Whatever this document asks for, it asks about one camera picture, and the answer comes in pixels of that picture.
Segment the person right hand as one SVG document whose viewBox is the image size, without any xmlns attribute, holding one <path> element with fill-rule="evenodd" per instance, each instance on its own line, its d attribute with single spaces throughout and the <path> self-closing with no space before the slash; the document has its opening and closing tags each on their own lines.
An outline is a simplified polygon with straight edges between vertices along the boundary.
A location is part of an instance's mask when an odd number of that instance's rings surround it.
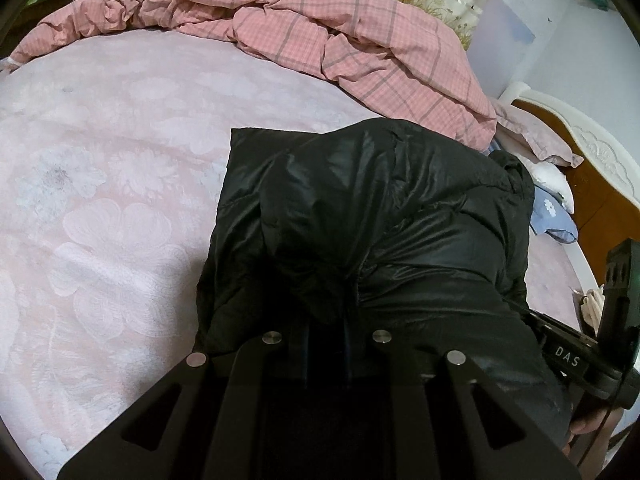
<svg viewBox="0 0 640 480">
<path fill-rule="evenodd" d="M 576 436 L 583 434 L 597 434 L 593 441 L 593 446 L 587 457 L 604 456 L 608 450 L 608 441 L 611 439 L 613 431 L 620 422 L 624 414 L 623 408 L 614 408 L 608 412 L 606 408 L 594 412 L 582 419 L 576 419 L 568 427 L 568 438 L 566 445 L 562 448 L 565 456 L 570 454 L 570 444 Z"/>
</svg>

